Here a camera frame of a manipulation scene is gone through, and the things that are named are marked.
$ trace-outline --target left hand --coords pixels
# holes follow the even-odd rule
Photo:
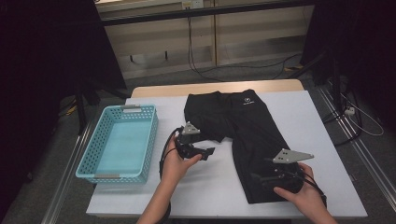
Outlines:
[[[165,154],[176,148],[175,135],[171,137],[169,145],[165,151]],[[189,160],[183,160],[174,149],[168,153],[163,164],[163,177],[162,181],[166,181],[173,185],[177,185],[181,178],[187,173],[187,170],[197,163],[202,158],[201,154],[195,155]]]

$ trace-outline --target white table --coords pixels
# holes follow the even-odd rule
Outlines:
[[[367,217],[361,200],[327,134],[307,91],[258,93],[267,104],[290,149],[312,153],[305,161],[328,197],[334,217]],[[128,99],[126,104],[155,104],[159,128],[151,159],[148,182],[98,184],[87,213],[99,217],[137,217],[151,198],[159,177],[159,159],[166,138],[185,124],[187,96]],[[233,166],[232,140],[206,141],[197,147],[215,147],[208,161],[190,168],[172,198],[171,217],[201,218],[297,218],[303,215],[289,202],[248,204]]]

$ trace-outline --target blue plastic basket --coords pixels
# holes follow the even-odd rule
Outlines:
[[[155,105],[106,107],[76,177],[92,183],[146,183],[157,126]]]

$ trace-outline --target black pants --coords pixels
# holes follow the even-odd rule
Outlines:
[[[184,114],[186,121],[201,130],[201,140],[233,139],[233,162],[248,203],[284,201],[274,193],[274,186],[293,192],[301,188],[301,180],[279,178],[276,172],[279,168],[296,172],[298,165],[272,163],[282,148],[289,147],[255,91],[191,94]]]

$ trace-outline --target human hand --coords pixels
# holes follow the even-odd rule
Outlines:
[[[305,178],[311,182],[315,182],[315,180],[310,177],[312,176],[312,178],[314,178],[312,168],[301,162],[299,162],[299,166],[307,174]],[[293,203],[301,213],[314,223],[336,223],[327,211],[318,191],[310,184],[304,182],[303,187],[295,194],[279,187],[275,187],[274,192]]]
[[[173,185],[177,185],[180,179],[187,173],[187,170],[202,158],[202,155],[198,154],[189,160],[183,160],[177,153],[175,139],[175,135],[173,135],[165,151],[165,155],[167,156],[163,164],[162,177],[162,181]]]

